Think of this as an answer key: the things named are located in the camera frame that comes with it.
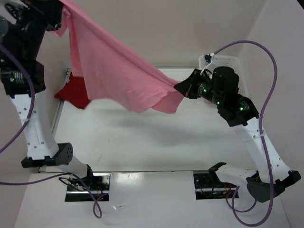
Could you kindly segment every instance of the red cloth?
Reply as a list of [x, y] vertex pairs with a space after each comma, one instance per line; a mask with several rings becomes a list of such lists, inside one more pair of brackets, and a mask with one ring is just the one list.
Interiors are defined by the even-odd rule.
[[69, 82], [55, 94], [55, 98], [68, 101], [77, 108], [85, 109], [91, 102], [87, 97], [85, 86], [83, 77], [74, 77], [71, 73]]

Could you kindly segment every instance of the basket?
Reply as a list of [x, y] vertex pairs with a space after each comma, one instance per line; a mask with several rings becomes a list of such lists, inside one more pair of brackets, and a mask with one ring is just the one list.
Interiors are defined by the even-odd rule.
[[[241, 62], [239, 61], [239, 59], [233, 56], [218, 56], [218, 55], [215, 55], [215, 59], [218, 61], [218, 63], [221, 66], [230, 67], [234, 69], [236, 74], [239, 76], [239, 82], [238, 82], [239, 93], [243, 96], [249, 97], [244, 71], [242, 69]], [[205, 67], [204, 56], [199, 57], [199, 67], [200, 69]]]

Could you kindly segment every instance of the table surface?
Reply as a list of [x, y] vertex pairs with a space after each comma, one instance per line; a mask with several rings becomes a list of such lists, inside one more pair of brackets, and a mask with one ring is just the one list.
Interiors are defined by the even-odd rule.
[[[160, 70], [180, 81], [193, 71]], [[216, 106], [203, 99], [185, 98], [175, 114], [130, 113], [107, 99], [94, 100], [85, 110], [64, 102], [55, 139], [72, 143], [74, 155], [94, 171], [207, 170], [218, 162], [256, 168]]]
[[[37, 181], [51, 174], [32, 174]], [[29, 185], [15, 228], [243, 228], [224, 199], [196, 200], [191, 171], [112, 173], [108, 202], [100, 202], [103, 217], [93, 215], [93, 202], [64, 202], [66, 185], [57, 178]], [[236, 199], [238, 209], [252, 202]], [[258, 203], [243, 221], [256, 223], [266, 214]], [[261, 228], [288, 228], [279, 197]]]

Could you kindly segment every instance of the pink cloth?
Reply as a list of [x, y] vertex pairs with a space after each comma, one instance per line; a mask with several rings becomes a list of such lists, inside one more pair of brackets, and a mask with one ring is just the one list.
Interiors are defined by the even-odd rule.
[[72, 0], [65, 4], [62, 36], [70, 35], [71, 62], [74, 76], [83, 76], [89, 99], [109, 98], [129, 111], [149, 108], [175, 113], [183, 96], [168, 78], [109, 32], [95, 23]]

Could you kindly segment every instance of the robotic arm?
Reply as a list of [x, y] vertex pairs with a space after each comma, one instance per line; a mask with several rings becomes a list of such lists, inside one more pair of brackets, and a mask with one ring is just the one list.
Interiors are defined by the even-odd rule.
[[[21, 162], [22, 167], [59, 166], [62, 171], [75, 173], [90, 185], [93, 181], [90, 166], [73, 156], [70, 143], [55, 142], [46, 112], [44, 67], [36, 60], [45, 32], [57, 30], [61, 26], [63, 4], [58, 0], [2, 0], [0, 3], [16, 20], [16, 23], [12, 24], [4, 18], [1, 19], [0, 43], [24, 66], [35, 89], [35, 94], [31, 94], [22, 72], [0, 52], [0, 79], [6, 94], [10, 96], [19, 113], [22, 124], [27, 122], [24, 133], [28, 154]], [[35, 104], [28, 120], [32, 96], [35, 96]]]
[[213, 183], [229, 182], [247, 188], [259, 202], [269, 200], [270, 179], [261, 136], [264, 137], [274, 177], [274, 196], [301, 179], [282, 161], [265, 130], [259, 130], [259, 113], [252, 101], [238, 94], [239, 77], [227, 66], [219, 66], [214, 54], [205, 55], [206, 66], [195, 69], [189, 78], [174, 88], [189, 99], [203, 97], [217, 105], [218, 113], [240, 136], [253, 158], [257, 171], [242, 170], [220, 162], [209, 169]]

